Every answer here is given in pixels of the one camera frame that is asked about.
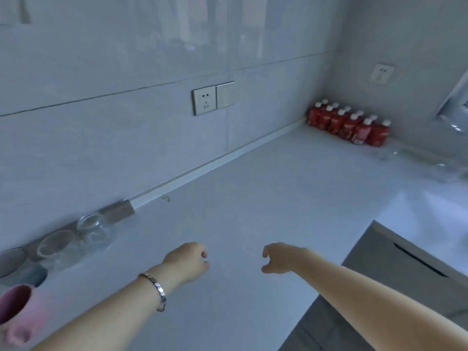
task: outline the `forearm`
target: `forearm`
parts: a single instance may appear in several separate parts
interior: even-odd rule
[[[468,333],[418,302],[307,249],[293,271],[377,351],[466,350]]]
[[[169,295],[180,281],[170,264],[149,270]],[[155,286],[143,277],[68,323],[33,351],[124,350],[161,303]]]

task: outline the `cabinet handle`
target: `cabinet handle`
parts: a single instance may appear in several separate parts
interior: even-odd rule
[[[406,255],[412,257],[413,259],[415,259],[416,261],[422,263],[424,266],[426,266],[426,267],[429,268],[430,270],[432,270],[432,271],[434,271],[435,273],[437,273],[439,276],[447,277],[447,278],[448,278],[448,276],[447,276],[445,273],[440,272],[440,271],[437,270],[436,268],[432,267],[430,264],[424,262],[423,260],[421,260],[421,259],[418,258],[417,256],[414,256],[412,253],[410,253],[409,251],[405,250],[405,249],[402,248],[400,245],[398,245],[398,244],[396,244],[396,243],[393,243],[393,245],[395,245],[395,247],[396,247],[398,250],[403,251]]]

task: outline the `hand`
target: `hand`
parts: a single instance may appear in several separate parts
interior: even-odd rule
[[[162,264],[174,266],[181,279],[181,284],[184,284],[197,279],[208,271],[210,264],[203,260],[207,257],[208,253],[204,243],[187,242],[169,252]]]
[[[263,258],[270,257],[270,262],[262,267],[263,273],[286,273],[293,270],[302,248],[277,242],[263,248]]]

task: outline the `wall socket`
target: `wall socket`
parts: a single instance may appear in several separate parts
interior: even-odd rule
[[[216,86],[193,90],[195,115],[211,112],[216,109]]]
[[[395,67],[377,63],[371,75],[371,82],[379,85],[385,85],[393,74]]]

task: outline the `kitchen counter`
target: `kitchen counter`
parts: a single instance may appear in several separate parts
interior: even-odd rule
[[[372,150],[302,126],[139,208],[108,250],[40,287],[54,312],[43,337],[189,241],[206,243],[210,271],[171,295],[129,350],[277,350],[318,294],[294,274],[260,272],[271,242],[342,263],[375,219],[468,274],[468,184]]]

